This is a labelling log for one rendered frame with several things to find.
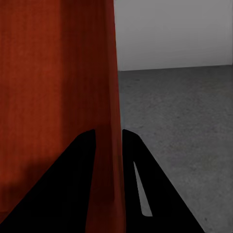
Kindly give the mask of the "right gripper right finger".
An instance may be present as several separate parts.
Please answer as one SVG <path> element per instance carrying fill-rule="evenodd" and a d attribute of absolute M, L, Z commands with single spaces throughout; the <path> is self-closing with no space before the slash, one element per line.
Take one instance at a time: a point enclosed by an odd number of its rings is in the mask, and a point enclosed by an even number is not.
<path fill-rule="evenodd" d="M 205 233 L 142 139 L 122 130 L 126 233 Z M 134 163 L 153 216 L 141 211 Z"/>

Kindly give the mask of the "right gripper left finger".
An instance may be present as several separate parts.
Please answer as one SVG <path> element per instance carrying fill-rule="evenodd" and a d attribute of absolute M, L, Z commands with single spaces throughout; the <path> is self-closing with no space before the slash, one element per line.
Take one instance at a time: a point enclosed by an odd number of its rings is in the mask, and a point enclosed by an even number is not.
<path fill-rule="evenodd" d="M 85 233 L 94 129 L 76 137 L 0 224 L 0 233 Z"/>

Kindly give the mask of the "storage box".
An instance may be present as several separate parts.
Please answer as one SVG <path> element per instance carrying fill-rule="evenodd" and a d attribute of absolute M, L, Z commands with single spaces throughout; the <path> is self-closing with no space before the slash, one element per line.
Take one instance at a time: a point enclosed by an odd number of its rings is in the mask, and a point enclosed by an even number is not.
<path fill-rule="evenodd" d="M 0 224 L 80 134 L 85 233 L 126 233 L 114 0 L 0 0 Z"/>

